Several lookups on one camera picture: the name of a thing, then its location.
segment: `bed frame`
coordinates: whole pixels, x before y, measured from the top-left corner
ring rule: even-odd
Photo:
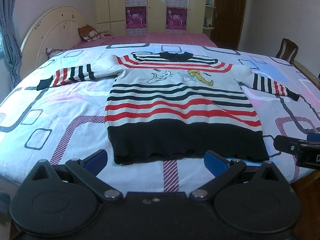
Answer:
[[[88,23],[82,12],[70,6],[56,7],[42,15],[22,43],[21,78],[28,76],[48,59],[46,48],[70,49],[78,43],[78,28]]]

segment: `curtain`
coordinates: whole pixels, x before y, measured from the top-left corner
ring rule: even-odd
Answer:
[[[15,0],[0,0],[0,42],[10,71],[11,90],[21,81],[19,70],[22,58],[13,28],[14,3]]]

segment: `patterned pillow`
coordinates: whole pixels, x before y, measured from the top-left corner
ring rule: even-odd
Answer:
[[[79,28],[78,32],[83,41],[95,41],[103,37],[103,34],[90,25]]]
[[[45,53],[48,56],[48,59],[60,54],[61,52],[67,51],[68,49],[45,49]]]

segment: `cabinet door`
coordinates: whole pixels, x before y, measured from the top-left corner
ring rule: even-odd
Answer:
[[[125,20],[125,0],[109,0],[110,1],[110,21]]]
[[[188,33],[202,33],[205,13],[205,0],[189,0],[188,6]]]
[[[110,21],[109,0],[96,0],[97,24]]]
[[[148,0],[148,32],[165,32],[166,0]]]

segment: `chair back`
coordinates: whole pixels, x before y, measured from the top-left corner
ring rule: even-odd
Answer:
[[[293,41],[289,39],[282,39],[281,47],[276,55],[276,58],[284,59],[290,64],[293,64],[294,58],[298,53],[299,47]]]

